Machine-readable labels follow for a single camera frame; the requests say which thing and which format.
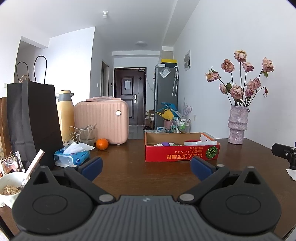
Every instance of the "cardboard box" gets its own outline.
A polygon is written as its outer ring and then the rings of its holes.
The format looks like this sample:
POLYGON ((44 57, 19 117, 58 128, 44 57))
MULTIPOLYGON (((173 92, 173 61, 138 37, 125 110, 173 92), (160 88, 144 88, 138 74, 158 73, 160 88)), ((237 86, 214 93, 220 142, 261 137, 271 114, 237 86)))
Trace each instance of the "cardboard box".
POLYGON ((148 119, 145 119, 145 125, 153 128, 153 121, 154 121, 154 111, 150 110, 148 112, 148 119))
POLYGON ((187 140, 214 141, 204 133, 149 133, 145 132, 145 161, 185 161, 199 156, 203 160, 216 160, 218 158, 220 144, 202 146, 184 146, 187 140), (183 146, 154 146, 162 142, 174 142, 183 146), (213 158, 208 158, 209 153, 215 153, 213 158))

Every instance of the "plant pot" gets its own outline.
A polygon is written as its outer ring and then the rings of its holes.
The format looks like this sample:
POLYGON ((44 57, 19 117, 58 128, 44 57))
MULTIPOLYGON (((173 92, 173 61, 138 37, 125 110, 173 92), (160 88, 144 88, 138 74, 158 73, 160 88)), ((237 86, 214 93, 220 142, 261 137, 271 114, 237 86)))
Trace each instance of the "plant pot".
POLYGON ((228 127, 230 128, 228 142, 241 145, 244 142, 244 131, 247 129, 248 108, 234 106, 230 108, 228 127))
POLYGON ((171 129, 171 125, 173 124, 172 120, 163 120, 163 125, 166 129, 170 130, 171 129))

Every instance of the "bottle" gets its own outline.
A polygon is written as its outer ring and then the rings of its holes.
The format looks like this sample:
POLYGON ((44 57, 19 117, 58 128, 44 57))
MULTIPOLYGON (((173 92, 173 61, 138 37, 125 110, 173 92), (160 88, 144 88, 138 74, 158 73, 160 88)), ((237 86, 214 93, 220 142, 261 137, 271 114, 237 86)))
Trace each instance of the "bottle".
POLYGON ((74 126, 74 105, 71 99, 73 95, 70 90, 62 90, 59 92, 59 96, 56 96, 56 99, 59 99, 57 102, 57 112, 63 142, 69 141, 74 136, 72 134, 74 128, 69 128, 74 126))

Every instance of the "front door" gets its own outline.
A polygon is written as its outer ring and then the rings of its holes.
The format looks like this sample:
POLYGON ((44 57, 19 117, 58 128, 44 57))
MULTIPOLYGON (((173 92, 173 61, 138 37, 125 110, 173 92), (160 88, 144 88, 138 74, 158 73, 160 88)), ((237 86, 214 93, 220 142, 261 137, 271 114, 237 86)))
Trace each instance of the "front door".
POLYGON ((139 70, 115 69, 115 97, 128 104, 130 125, 144 125, 145 72, 139 70))

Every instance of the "dried rose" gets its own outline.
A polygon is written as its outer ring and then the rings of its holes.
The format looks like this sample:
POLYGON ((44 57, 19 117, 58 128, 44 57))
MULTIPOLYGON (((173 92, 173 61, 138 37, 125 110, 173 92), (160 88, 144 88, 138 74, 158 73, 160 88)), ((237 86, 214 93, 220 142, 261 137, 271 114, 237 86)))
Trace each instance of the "dried rose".
POLYGON ((262 67, 263 67, 263 72, 270 72, 274 70, 274 66, 272 64, 272 62, 267 59, 266 57, 264 57, 263 61, 262 61, 262 67))
POLYGON ((240 86, 237 86, 237 84, 235 84, 231 89, 230 89, 230 94, 231 96, 235 99, 235 100, 240 100, 242 99, 242 96, 244 95, 243 90, 241 89, 240 86))
POLYGON ((219 76, 218 72, 215 70, 210 70, 208 73, 205 74, 207 76, 207 81, 212 82, 214 80, 218 80, 221 77, 219 76))
POLYGON ((263 94, 264 97, 267 97, 267 93, 268 93, 268 90, 267 90, 266 87, 265 87, 265 94, 263 94))
POLYGON ((255 79, 253 79, 253 80, 256 82, 257 87, 260 88, 260 86, 261 86, 261 82, 260 82, 260 80, 259 80, 258 78, 255 78, 255 79))
POLYGON ((221 68, 228 73, 231 73, 235 70, 233 63, 231 63, 229 59, 224 60, 224 63, 221 64, 221 68))
POLYGON ((250 62, 243 63, 242 66, 246 73, 254 69, 253 65, 251 65, 250 62))
POLYGON ((234 58, 237 59, 238 62, 245 62, 247 60, 247 53, 243 50, 237 50, 234 54, 234 58))
POLYGON ((221 91, 223 94, 227 94, 227 88, 225 87, 224 84, 220 84, 220 91, 221 91))
POLYGON ((254 90, 252 89, 246 89, 246 91, 244 92, 246 97, 251 97, 254 94, 254 90))
POLYGON ((250 80, 247 83, 247 88, 251 90, 257 90, 258 89, 258 78, 255 78, 253 80, 250 80))

